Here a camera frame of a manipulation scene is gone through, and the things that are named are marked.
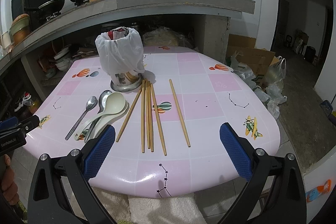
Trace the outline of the person left hand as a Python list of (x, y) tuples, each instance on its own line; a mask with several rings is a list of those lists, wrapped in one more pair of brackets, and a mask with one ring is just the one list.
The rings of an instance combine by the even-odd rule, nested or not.
[(1, 181), (1, 190), (3, 196), (10, 205), (15, 205), (19, 201), (18, 186), (14, 181), (15, 173), (11, 168), (11, 159), (8, 155), (4, 155), (5, 173)]

